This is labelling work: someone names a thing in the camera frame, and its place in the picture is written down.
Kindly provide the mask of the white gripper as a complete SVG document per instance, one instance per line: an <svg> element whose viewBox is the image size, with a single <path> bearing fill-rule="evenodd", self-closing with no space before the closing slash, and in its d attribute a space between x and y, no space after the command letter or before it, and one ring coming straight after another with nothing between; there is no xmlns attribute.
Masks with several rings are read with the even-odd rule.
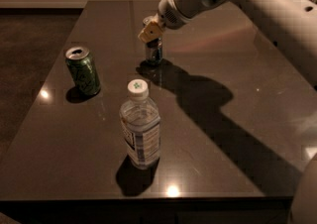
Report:
<svg viewBox="0 0 317 224"><path fill-rule="evenodd" d="M150 20L138 38L145 44L162 36L163 28L177 30L204 11L214 9L225 0L161 0L158 3L158 22Z"/></svg>

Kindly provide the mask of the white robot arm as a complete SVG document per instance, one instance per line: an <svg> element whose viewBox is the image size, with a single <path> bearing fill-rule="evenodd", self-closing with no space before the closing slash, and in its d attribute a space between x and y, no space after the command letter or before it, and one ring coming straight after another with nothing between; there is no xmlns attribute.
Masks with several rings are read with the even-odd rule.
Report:
<svg viewBox="0 0 317 224"><path fill-rule="evenodd" d="M177 30L200 13L229 1L239 7L312 86L317 85L317 10L308 0L160 0L139 33L143 43Z"/></svg>

